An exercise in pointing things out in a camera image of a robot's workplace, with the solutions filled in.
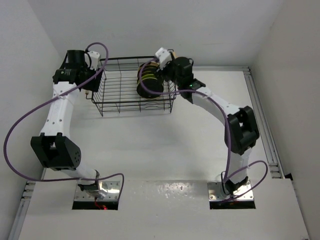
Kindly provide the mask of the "brown yellow patterned plate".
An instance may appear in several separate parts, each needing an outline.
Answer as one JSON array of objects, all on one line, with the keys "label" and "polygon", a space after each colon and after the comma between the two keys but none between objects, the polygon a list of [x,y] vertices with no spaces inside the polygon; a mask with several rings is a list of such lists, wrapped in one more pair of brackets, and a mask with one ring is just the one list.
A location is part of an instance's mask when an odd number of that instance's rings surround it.
[{"label": "brown yellow patterned plate", "polygon": [[143,73],[154,73],[158,70],[158,67],[155,66],[146,66],[144,68],[140,68],[138,71],[138,74]]},{"label": "brown yellow patterned plate", "polygon": [[151,66],[151,68],[158,68],[159,64],[154,62],[154,61],[151,61],[151,62],[144,62],[143,64],[141,64],[139,66],[139,69],[141,69],[142,67],[145,67],[145,68],[148,68],[149,66]]}]

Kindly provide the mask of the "black glossy plate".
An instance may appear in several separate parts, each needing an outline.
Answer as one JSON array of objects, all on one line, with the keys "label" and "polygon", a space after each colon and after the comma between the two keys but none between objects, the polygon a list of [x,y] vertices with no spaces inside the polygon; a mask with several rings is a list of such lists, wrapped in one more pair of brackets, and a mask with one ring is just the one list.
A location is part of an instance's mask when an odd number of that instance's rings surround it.
[{"label": "black glossy plate", "polygon": [[[152,92],[162,93],[164,91],[163,80],[161,80],[160,78],[143,78],[142,83],[148,90]],[[142,87],[141,81],[139,79],[137,80],[136,91],[137,94],[142,98],[152,98],[160,96],[160,94],[151,94],[148,91],[146,91]]]}]

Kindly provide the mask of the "lime green plate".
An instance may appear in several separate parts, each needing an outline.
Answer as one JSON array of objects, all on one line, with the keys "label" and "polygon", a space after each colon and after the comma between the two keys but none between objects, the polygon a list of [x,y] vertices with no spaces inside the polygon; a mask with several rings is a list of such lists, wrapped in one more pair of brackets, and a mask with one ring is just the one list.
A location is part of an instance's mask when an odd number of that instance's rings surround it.
[{"label": "lime green plate", "polygon": [[138,78],[154,78],[157,79],[158,76],[154,72],[142,72],[141,75],[137,75]]}]

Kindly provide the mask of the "beige plate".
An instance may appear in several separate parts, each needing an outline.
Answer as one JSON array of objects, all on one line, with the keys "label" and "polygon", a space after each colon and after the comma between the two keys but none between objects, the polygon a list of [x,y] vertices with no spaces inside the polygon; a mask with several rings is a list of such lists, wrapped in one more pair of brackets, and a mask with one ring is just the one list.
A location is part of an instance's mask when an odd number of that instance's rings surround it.
[{"label": "beige plate", "polygon": [[160,96],[155,96],[155,97],[141,97],[141,100],[143,101],[157,101],[159,100],[161,97]]}]

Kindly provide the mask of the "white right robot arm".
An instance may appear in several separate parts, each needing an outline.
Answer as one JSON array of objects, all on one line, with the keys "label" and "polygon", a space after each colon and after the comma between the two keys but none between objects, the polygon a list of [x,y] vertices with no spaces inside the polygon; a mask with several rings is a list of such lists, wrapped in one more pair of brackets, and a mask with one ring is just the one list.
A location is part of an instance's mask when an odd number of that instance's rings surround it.
[{"label": "white right robot arm", "polygon": [[249,156],[260,133],[251,107],[239,107],[214,94],[193,74],[193,64],[187,57],[169,56],[159,60],[160,74],[172,81],[179,94],[218,119],[224,126],[224,142],[227,146],[227,162],[223,188],[233,194],[248,181]]}]

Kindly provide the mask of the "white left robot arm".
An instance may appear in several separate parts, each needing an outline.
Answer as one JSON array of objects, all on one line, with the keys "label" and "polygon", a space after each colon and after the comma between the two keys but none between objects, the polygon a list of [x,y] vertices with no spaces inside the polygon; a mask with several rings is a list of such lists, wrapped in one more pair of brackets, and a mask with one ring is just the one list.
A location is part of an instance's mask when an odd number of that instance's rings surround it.
[{"label": "white left robot arm", "polygon": [[52,77],[53,97],[57,100],[50,104],[46,122],[39,136],[31,138],[30,145],[44,168],[78,178],[81,191],[102,200],[108,191],[99,180],[99,172],[81,162],[81,150],[70,137],[72,113],[80,93],[77,87],[94,76],[83,89],[98,89],[101,75],[96,73],[100,60],[101,54],[96,51],[67,51],[64,63]]}]

